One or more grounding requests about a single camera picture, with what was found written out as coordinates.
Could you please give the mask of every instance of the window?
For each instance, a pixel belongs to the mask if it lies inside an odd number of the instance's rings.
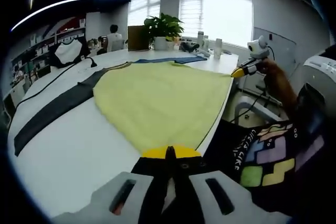
[[[197,37],[198,31],[210,40],[247,47],[251,41],[253,8],[251,0],[181,0],[180,20],[186,37]]]
[[[141,26],[148,16],[160,15],[160,0],[131,0],[128,25]]]

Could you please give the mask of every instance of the human hand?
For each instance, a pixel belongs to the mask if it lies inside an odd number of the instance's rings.
[[[281,101],[284,107],[295,106],[297,96],[285,72],[268,58],[259,63],[257,68],[261,73],[266,74],[264,81],[269,94]]]

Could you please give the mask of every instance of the white table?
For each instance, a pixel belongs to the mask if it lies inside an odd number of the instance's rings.
[[[92,192],[122,171],[130,172],[140,153],[99,112],[94,99],[70,110],[39,132],[14,155],[14,137],[20,129],[46,104],[102,68],[138,59],[190,57],[180,51],[125,50],[94,57],[98,64],[90,68],[84,60],[63,74],[38,96],[20,105],[9,129],[9,156],[23,186],[33,201],[48,216],[75,212],[90,202]],[[207,61],[188,63],[188,66],[221,73],[231,73],[237,66],[237,55],[211,56]],[[33,83],[24,98],[30,97],[53,80],[56,70]],[[227,99],[207,137],[198,148],[207,149],[222,117]]]

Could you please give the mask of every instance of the yellow towel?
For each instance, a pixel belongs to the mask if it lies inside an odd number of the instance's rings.
[[[174,62],[132,64],[104,74],[93,93],[101,113],[140,153],[174,144],[196,149],[230,80]]]

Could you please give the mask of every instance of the black fabric strip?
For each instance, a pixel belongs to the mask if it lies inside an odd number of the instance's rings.
[[[26,144],[48,124],[93,97],[93,87],[107,71],[102,69],[93,73],[88,79],[59,95],[37,112],[15,136],[15,155],[18,156]]]

